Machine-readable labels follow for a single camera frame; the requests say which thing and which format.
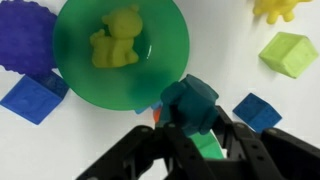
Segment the teal block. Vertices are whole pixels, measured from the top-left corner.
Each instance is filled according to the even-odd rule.
[[[159,125],[174,122],[186,136],[207,134],[219,116],[215,107],[218,98],[208,84],[188,74],[162,91]]]
[[[259,57],[274,71],[292,78],[299,77],[319,56],[309,38],[279,32]]]

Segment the yellow teddy bear toy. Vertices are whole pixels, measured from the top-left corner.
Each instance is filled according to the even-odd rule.
[[[268,13],[268,24],[274,24],[278,16],[283,16],[284,21],[289,22],[294,18],[293,8],[299,2],[310,2],[311,0],[256,0],[253,9],[254,15]]]
[[[94,48],[92,62],[95,67],[114,68],[138,62],[139,56],[132,49],[134,38],[141,33],[143,26],[138,11],[139,7],[132,5],[102,17],[111,36],[106,36],[104,29],[91,35],[90,43]]]

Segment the white surface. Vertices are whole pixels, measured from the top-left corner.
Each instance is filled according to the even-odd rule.
[[[64,0],[38,0],[58,13]],[[258,53],[279,31],[305,34],[320,51],[320,1],[301,3],[291,23],[274,26],[254,20],[253,0],[176,0],[188,24],[191,54],[186,73],[210,84],[218,104],[232,109],[253,92],[283,116],[277,127],[320,148],[320,61],[297,80],[267,68]],[[0,98],[20,75],[0,68]],[[142,115],[95,107],[69,91],[40,126],[0,107],[0,179],[72,180],[134,126],[153,126],[151,111]],[[144,179],[162,179],[163,166]]]

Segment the blue toy block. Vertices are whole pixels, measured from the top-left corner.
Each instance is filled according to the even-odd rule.
[[[162,101],[158,101],[158,102],[152,104],[150,107],[152,110],[156,110],[156,109],[162,107]]]
[[[25,75],[0,104],[38,125],[60,104],[68,89],[63,79],[53,72]]]
[[[148,109],[148,107],[136,109],[136,110],[134,110],[134,112],[136,112],[136,114],[141,114],[141,113],[143,113],[146,109]]]
[[[156,110],[156,109],[158,109],[158,108],[161,107],[161,106],[162,106],[162,102],[161,102],[161,101],[158,101],[158,102],[152,104],[150,107],[151,107],[152,110]],[[134,111],[136,112],[136,114],[141,114],[141,113],[143,113],[145,110],[147,110],[148,108],[149,108],[149,107],[144,107],[144,108],[136,109],[136,110],[134,110]]]
[[[273,127],[282,118],[269,103],[252,93],[233,112],[258,133]]]

